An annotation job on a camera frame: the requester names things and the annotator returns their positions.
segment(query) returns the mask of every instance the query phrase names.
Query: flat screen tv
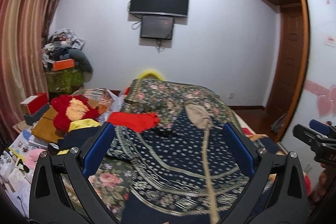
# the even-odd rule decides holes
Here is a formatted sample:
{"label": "flat screen tv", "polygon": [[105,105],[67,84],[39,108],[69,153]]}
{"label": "flat screen tv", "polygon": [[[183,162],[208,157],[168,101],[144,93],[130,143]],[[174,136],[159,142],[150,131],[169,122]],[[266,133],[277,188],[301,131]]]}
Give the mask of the flat screen tv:
{"label": "flat screen tv", "polygon": [[131,0],[130,14],[187,17],[189,0]]}

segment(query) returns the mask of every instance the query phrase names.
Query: red sock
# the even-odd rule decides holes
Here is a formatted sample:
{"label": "red sock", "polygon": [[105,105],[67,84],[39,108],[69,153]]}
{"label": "red sock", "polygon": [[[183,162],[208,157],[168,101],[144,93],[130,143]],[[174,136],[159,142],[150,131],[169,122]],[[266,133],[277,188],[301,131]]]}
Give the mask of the red sock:
{"label": "red sock", "polygon": [[125,126],[136,132],[156,127],[160,119],[155,113],[131,114],[124,112],[113,112],[108,122],[115,126]]}

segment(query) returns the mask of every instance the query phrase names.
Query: yellow cloth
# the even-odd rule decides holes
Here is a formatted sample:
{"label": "yellow cloth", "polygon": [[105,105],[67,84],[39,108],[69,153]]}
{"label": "yellow cloth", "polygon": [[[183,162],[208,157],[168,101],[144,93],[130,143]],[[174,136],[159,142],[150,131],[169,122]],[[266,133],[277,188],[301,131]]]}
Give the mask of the yellow cloth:
{"label": "yellow cloth", "polygon": [[62,150],[62,151],[58,152],[57,155],[63,155],[63,154],[66,154],[66,153],[68,153],[69,150],[70,150],[70,149]]}
{"label": "yellow cloth", "polygon": [[73,121],[70,123],[69,132],[75,129],[88,128],[88,127],[98,127],[100,123],[96,122],[93,119],[84,119]]}

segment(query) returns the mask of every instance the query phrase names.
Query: small monitor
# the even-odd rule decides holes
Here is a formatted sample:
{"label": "small monitor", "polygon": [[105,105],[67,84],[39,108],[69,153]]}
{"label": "small monitor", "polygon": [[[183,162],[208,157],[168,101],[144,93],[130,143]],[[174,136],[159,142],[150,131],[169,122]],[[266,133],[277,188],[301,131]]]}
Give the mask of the small monitor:
{"label": "small monitor", "polygon": [[171,40],[173,26],[173,17],[143,16],[140,37]]}

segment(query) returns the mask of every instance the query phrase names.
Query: red stuffed toy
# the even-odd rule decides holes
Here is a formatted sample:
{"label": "red stuffed toy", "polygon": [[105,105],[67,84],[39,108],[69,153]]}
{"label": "red stuffed toy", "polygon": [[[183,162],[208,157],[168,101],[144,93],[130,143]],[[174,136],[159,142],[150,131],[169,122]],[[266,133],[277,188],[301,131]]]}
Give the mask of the red stuffed toy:
{"label": "red stuffed toy", "polygon": [[98,109],[88,104],[88,99],[82,95],[61,95],[51,100],[51,105],[58,112],[53,124],[56,129],[68,132],[70,123],[83,119],[96,119]]}

